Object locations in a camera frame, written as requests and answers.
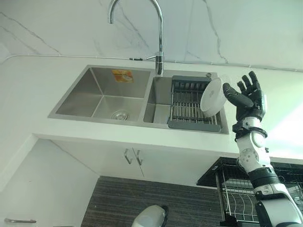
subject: orange label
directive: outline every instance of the orange label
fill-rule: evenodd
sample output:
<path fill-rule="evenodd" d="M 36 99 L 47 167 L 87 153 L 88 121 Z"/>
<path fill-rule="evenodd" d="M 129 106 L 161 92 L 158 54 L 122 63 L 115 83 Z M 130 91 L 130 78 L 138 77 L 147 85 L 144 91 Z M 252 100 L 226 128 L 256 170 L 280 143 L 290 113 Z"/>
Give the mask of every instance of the orange label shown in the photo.
<path fill-rule="evenodd" d="M 112 70 L 116 82 L 133 83 L 134 79 L 130 70 Z"/>

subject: faucet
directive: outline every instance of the faucet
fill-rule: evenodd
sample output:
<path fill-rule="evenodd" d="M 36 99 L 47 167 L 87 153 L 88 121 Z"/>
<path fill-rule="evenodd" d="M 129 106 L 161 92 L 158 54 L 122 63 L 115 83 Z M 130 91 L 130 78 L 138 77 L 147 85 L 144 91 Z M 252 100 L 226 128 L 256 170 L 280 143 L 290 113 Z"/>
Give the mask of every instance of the faucet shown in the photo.
<path fill-rule="evenodd" d="M 108 22 L 110 24 L 114 23 L 114 9 L 116 4 L 119 0 L 112 0 L 109 4 L 108 8 Z M 162 17 L 162 11 L 161 8 L 156 0 L 150 0 L 154 7 L 157 10 L 158 17 L 159 17 L 159 51 L 155 53 L 154 56 L 146 58 L 152 59 L 155 58 L 156 60 L 156 73 L 158 75 L 163 76 L 163 51 L 162 51 L 162 34 L 163 34 L 163 17 Z"/>

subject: cabinet handle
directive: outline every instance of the cabinet handle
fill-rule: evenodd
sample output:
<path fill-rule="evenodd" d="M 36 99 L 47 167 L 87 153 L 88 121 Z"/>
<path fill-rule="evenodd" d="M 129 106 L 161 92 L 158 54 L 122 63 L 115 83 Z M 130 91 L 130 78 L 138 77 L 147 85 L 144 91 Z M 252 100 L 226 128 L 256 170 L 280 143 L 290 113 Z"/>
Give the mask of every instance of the cabinet handle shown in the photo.
<path fill-rule="evenodd" d="M 15 220 L 15 219 L 9 219 L 6 218 L 4 219 L 5 222 L 7 223 L 36 223 L 36 220 Z"/>
<path fill-rule="evenodd" d="M 128 164 L 131 164 L 133 159 L 132 159 L 132 158 L 131 158 L 131 159 L 128 158 L 127 152 L 128 152 L 128 149 L 125 149 L 124 157 L 125 157 L 125 159 L 127 160 Z"/>
<path fill-rule="evenodd" d="M 135 154 L 137 162 L 140 166 L 142 166 L 143 160 L 139 158 L 140 150 L 137 150 L 137 154 Z"/>

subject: gray striped floor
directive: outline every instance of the gray striped floor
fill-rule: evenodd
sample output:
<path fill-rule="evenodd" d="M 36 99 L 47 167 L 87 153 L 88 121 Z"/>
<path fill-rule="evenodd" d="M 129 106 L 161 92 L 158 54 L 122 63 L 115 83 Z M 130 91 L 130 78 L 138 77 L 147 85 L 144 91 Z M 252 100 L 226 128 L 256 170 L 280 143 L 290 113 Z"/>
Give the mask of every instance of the gray striped floor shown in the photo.
<path fill-rule="evenodd" d="M 82 226 L 131 227 L 154 204 L 169 207 L 167 227 L 214 227 L 222 219 L 217 190 L 102 176 Z"/>

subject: double basin sink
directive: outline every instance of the double basin sink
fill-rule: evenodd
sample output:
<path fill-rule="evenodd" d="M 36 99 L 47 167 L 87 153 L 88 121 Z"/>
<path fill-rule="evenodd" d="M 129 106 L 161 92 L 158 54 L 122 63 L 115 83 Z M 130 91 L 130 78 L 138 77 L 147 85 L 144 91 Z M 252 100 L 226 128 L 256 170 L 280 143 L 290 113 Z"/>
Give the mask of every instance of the double basin sink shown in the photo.
<path fill-rule="evenodd" d="M 59 103 L 50 118 L 102 122 L 153 128 L 169 128 L 172 114 L 172 76 L 210 76 L 207 72 L 164 71 L 163 77 L 153 70 L 87 66 Z M 198 108 L 196 115 L 201 114 Z M 218 114 L 226 133 L 224 110 Z"/>

